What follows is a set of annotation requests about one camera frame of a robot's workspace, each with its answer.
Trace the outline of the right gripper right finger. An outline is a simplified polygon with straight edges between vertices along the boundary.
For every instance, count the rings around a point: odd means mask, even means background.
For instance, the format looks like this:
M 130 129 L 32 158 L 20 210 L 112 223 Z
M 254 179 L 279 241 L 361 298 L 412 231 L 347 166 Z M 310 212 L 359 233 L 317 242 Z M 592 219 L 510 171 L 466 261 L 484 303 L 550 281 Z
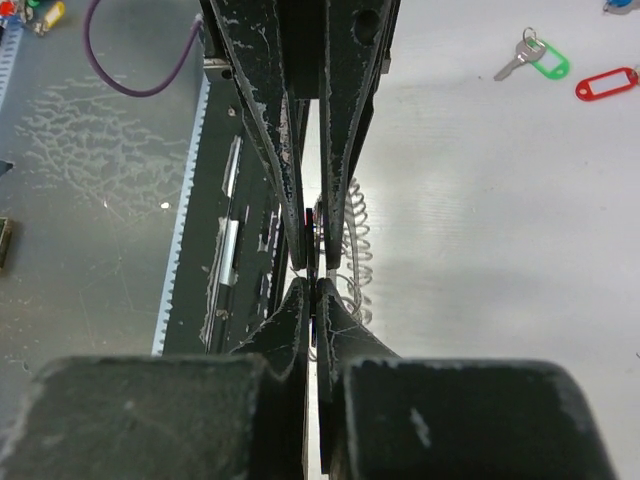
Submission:
M 316 287 L 322 472 L 332 479 L 612 479 L 586 398 L 557 364 L 402 358 Z

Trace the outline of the red frame tagged key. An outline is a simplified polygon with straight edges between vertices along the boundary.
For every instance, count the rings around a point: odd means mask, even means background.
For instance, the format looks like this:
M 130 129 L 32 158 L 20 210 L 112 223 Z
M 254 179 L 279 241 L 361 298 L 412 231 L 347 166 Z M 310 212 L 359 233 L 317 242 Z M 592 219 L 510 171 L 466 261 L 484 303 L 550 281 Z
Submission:
M 619 67 L 579 81 L 575 95 L 581 101 L 592 102 L 627 92 L 638 85 L 637 68 Z

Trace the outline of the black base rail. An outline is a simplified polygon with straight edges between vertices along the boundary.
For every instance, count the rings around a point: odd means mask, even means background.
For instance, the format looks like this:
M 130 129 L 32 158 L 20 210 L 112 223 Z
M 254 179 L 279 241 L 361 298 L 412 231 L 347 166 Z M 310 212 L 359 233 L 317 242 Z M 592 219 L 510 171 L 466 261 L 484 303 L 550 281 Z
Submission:
M 162 355 L 222 353 L 282 298 L 281 212 L 233 90 L 211 88 Z

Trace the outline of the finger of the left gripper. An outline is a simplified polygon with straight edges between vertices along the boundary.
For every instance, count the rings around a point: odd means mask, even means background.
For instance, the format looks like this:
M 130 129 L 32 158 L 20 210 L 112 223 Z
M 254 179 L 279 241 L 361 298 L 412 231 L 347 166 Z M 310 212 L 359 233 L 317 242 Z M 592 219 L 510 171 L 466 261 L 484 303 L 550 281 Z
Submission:
M 327 267 L 341 264 L 346 195 L 373 116 L 400 3 L 327 1 L 320 74 L 321 179 Z
M 245 121 L 281 204 L 292 267 L 306 267 L 304 203 L 295 99 L 287 85 L 276 1 L 212 1 Z

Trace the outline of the metal disc with keyrings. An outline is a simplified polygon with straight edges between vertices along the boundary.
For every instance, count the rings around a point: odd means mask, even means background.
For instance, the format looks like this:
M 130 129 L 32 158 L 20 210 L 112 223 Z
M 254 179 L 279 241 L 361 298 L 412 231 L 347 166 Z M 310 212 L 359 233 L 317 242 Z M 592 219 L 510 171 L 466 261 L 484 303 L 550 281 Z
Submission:
M 344 229 L 341 240 L 342 264 L 329 270 L 329 278 L 336 284 L 347 312 L 360 324 L 371 323 L 372 301 L 364 292 L 373 281 L 373 259 L 369 239 L 370 225 L 367 203 L 361 185 L 353 177 L 348 186 L 345 204 Z

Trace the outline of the blue tagged key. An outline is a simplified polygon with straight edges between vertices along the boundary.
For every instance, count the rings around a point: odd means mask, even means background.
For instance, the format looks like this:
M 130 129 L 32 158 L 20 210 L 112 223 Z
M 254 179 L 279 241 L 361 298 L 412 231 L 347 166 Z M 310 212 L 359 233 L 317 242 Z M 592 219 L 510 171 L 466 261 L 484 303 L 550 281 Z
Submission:
M 611 15 L 627 15 L 639 9 L 639 0 L 606 0 L 603 12 Z

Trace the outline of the green tagged key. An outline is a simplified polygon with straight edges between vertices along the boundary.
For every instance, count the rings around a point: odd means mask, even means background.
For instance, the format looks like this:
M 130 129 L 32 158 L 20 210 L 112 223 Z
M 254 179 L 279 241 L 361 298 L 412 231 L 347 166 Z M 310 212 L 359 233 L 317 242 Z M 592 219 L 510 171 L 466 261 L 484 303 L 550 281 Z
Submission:
M 539 37 L 532 27 L 523 30 L 521 39 L 514 48 L 513 57 L 494 75 L 493 80 L 503 81 L 524 65 L 532 65 L 549 80 L 561 80 L 570 72 L 569 60 L 548 41 Z

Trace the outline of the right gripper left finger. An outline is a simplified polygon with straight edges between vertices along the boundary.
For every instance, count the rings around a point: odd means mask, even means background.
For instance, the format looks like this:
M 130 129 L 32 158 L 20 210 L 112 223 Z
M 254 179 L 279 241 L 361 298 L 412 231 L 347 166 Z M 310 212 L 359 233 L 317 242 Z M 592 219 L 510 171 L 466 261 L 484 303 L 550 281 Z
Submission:
M 222 355 L 58 359 L 32 380 L 5 479 L 302 479 L 309 286 Z

